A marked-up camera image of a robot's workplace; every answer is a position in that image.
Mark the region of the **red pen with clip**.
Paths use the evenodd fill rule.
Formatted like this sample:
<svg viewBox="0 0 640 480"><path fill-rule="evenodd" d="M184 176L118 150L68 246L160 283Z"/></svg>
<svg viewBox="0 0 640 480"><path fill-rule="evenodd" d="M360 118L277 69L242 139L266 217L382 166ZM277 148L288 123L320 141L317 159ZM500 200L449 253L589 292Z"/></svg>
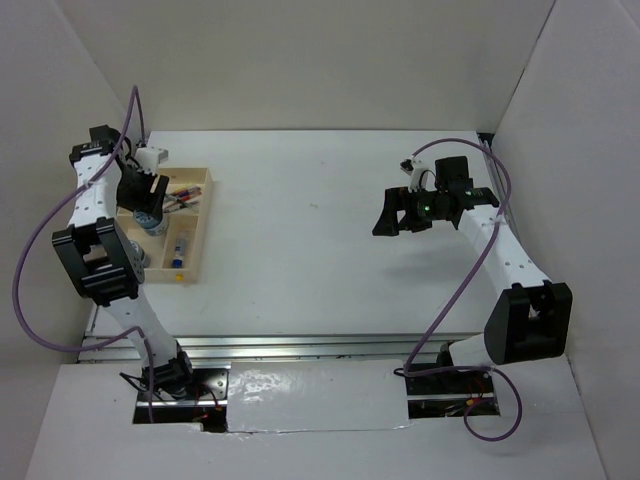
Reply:
<svg viewBox="0 0 640 480"><path fill-rule="evenodd" d="M199 196L173 196L172 200L184 208L194 209L200 204Z"/></svg>

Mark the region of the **blue white tape roll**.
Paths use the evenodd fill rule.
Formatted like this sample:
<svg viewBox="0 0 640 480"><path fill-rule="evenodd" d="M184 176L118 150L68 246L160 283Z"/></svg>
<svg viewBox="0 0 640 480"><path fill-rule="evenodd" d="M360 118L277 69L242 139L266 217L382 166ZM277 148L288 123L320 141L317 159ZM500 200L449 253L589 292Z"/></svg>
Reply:
<svg viewBox="0 0 640 480"><path fill-rule="evenodd" d="M143 211L134 211L133 220L144 233L151 237L160 237L168 229L168 219L164 215L156 219Z"/></svg>
<svg viewBox="0 0 640 480"><path fill-rule="evenodd" d="M144 248L136 241L131 240L130 244L134 250L135 265L140 269L146 269L150 266L151 259Z"/></svg>

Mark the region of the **blue cap glue bottle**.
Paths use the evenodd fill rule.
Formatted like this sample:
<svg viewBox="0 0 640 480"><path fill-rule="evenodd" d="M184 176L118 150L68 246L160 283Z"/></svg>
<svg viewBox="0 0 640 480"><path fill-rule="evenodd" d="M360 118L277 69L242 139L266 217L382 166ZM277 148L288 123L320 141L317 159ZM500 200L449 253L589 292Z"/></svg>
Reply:
<svg viewBox="0 0 640 480"><path fill-rule="evenodd" d="M190 231L181 230L177 234L173 247L173 254L171 259L171 267L173 269L182 269L186 266L190 243Z"/></svg>

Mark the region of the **red clear pen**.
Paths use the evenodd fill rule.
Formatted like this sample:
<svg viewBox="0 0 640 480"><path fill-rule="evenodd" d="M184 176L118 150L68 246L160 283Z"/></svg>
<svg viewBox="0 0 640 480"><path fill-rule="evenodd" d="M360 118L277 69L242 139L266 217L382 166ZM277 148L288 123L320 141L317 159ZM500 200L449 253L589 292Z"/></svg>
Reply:
<svg viewBox="0 0 640 480"><path fill-rule="evenodd" d="M200 194L201 194L201 188L197 185L177 189L171 192L172 196L177 196L177 197L191 197L191 196L197 196Z"/></svg>

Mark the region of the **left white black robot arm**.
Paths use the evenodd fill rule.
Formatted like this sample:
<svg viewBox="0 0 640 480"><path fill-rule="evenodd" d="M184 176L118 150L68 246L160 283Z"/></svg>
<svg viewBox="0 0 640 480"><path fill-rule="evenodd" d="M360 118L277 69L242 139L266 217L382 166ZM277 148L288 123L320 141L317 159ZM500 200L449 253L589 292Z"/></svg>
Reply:
<svg viewBox="0 0 640 480"><path fill-rule="evenodd" d="M52 235L54 250L79 295L127 331L141 357L141 385L151 395L187 398L196 390L198 376L146 298L142 251L116 219L124 209L148 216L152 227L162 225L169 179L156 169L168 153L134 149L107 125L91 128L89 135L69 155L81 191L68 226Z"/></svg>

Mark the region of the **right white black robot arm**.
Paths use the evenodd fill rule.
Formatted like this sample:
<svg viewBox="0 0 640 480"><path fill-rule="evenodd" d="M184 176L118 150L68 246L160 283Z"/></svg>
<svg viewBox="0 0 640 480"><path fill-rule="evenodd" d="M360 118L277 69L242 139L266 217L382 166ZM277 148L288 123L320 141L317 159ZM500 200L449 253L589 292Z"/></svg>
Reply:
<svg viewBox="0 0 640 480"><path fill-rule="evenodd" d="M471 366L497 366L564 354L573 295L554 283L523 249L488 187L477 187L464 156L439 159L429 169L415 159L401 164L408 185L386 190L372 233L394 237L446 221L476 251L497 300L482 333L442 347L436 379L448 392L471 379Z"/></svg>

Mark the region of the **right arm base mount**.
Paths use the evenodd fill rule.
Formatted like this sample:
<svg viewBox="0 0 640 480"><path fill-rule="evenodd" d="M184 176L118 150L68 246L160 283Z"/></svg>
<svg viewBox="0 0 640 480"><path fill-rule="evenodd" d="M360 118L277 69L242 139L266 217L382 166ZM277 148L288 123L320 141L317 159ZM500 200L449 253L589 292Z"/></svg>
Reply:
<svg viewBox="0 0 640 480"><path fill-rule="evenodd" d="M393 374L405 382L410 419L462 417L465 410L480 403L472 416L497 415L491 376L480 371L450 371L408 377L402 367Z"/></svg>

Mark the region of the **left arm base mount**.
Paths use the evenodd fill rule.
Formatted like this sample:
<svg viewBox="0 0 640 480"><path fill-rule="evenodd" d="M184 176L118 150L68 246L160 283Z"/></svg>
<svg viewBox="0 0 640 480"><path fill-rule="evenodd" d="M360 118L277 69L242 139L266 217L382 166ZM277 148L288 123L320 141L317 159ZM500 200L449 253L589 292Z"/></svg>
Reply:
<svg viewBox="0 0 640 480"><path fill-rule="evenodd" d="M137 377L121 373L137 393L134 424L193 424L210 433L227 431L230 367L201 367L193 371L193 384L180 398L157 389L153 401Z"/></svg>

